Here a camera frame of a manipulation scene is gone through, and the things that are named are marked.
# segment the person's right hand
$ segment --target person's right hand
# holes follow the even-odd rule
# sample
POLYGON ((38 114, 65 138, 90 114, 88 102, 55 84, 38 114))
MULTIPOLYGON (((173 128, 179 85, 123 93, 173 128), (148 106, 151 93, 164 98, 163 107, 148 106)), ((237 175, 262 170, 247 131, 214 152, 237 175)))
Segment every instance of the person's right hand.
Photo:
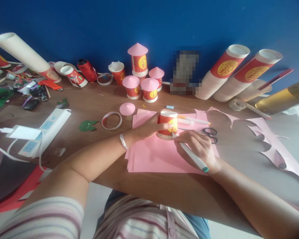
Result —
POLYGON ((180 156, 182 156, 182 158, 185 159, 191 166, 201 170, 185 152, 179 144, 180 142, 186 143, 193 153, 206 164, 209 168, 207 174, 215 174, 220 171, 221 159, 215 157, 211 140, 208 136, 195 130, 186 130, 181 132, 178 137, 174 138, 174 143, 180 156))

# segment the person's left hand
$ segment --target person's left hand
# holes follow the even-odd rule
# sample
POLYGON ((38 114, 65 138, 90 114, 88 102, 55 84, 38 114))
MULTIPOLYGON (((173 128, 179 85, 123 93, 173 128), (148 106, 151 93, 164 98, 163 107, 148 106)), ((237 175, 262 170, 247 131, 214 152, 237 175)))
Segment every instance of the person's left hand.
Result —
POLYGON ((140 139, 146 139, 156 134, 157 131, 169 129, 173 127, 173 124, 161 123, 158 124, 160 112, 157 112, 151 118, 149 118, 144 124, 135 128, 135 132, 140 139))

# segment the blue wall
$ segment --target blue wall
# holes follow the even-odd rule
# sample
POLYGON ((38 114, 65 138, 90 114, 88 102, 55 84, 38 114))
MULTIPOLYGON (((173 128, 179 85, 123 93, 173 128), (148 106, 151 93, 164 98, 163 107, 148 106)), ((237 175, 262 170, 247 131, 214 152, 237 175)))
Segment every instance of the blue wall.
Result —
MULTIPOLYGON (((92 62, 99 72, 122 61, 131 72, 127 49, 139 42, 149 49, 149 69, 158 66, 169 80, 172 50, 202 47, 207 72, 231 44, 277 50, 283 59, 261 79, 294 72, 272 92, 299 81, 299 0, 0 1, 0 34, 17 33, 45 60, 92 62)), ((8 60, 15 60, 0 49, 8 60)))

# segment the hand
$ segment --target hand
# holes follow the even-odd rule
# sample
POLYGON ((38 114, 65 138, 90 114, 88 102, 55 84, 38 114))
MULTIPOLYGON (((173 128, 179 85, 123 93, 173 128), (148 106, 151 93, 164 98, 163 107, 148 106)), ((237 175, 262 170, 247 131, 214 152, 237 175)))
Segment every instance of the hand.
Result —
POLYGON ((158 122, 159 115, 160 112, 157 112, 155 115, 149 118, 144 124, 134 129, 137 136, 140 139, 146 139, 156 134, 157 131, 169 129, 173 127, 173 124, 169 124, 169 123, 158 124, 157 122, 158 122))
POLYGON ((177 148, 177 152, 182 156, 194 168, 201 170, 190 156, 185 152, 180 142, 186 143, 190 149, 196 154, 209 168, 207 174, 215 174, 221 169, 221 159, 215 157, 214 151, 211 145, 211 140, 208 136, 195 130, 186 130, 181 132, 178 137, 174 139, 174 143, 177 148))

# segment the striped shirt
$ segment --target striped shirt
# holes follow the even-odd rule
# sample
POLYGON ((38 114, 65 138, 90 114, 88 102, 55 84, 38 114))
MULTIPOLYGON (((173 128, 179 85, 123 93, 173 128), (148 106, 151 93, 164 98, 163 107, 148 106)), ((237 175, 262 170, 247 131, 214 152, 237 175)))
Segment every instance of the striped shirt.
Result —
MULTIPOLYGON (((42 199, 17 211, 0 228, 0 239, 79 238, 83 216, 82 206, 73 199, 42 199)), ((126 195, 105 212, 93 238, 174 239, 198 236, 181 211, 126 195)))

